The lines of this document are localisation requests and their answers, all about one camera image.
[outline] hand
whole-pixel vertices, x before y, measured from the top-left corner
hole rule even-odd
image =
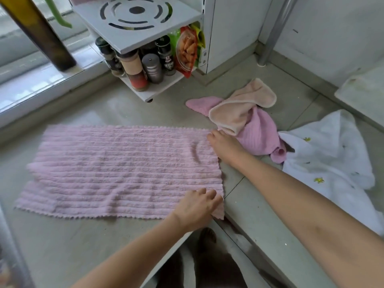
[[[223,130],[212,130],[207,139],[217,156],[233,167],[241,154],[248,153],[236,137],[226,134]]]
[[[184,232],[192,232],[206,226],[212,219],[211,213],[222,202],[223,197],[215,190],[188,191],[170,215],[178,219]]]

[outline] snack bag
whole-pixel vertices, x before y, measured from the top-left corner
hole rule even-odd
[[[184,26],[169,34],[175,68],[189,78],[197,59],[196,31]]]

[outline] window sill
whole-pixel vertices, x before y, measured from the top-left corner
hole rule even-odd
[[[77,66],[59,72],[51,63],[0,85],[0,128],[109,71],[91,45],[73,53]]]

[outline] white wall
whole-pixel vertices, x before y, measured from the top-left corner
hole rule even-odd
[[[261,42],[282,3],[272,1]],[[351,72],[384,57],[384,0],[298,0],[275,50],[341,86]]]
[[[272,0],[216,0],[208,72],[255,42]]]

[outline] white towel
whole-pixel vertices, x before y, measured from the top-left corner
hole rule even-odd
[[[375,185],[367,148],[349,112],[339,110],[322,120],[279,132],[295,149],[283,171],[330,199],[368,228],[384,234],[384,217],[364,189]]]

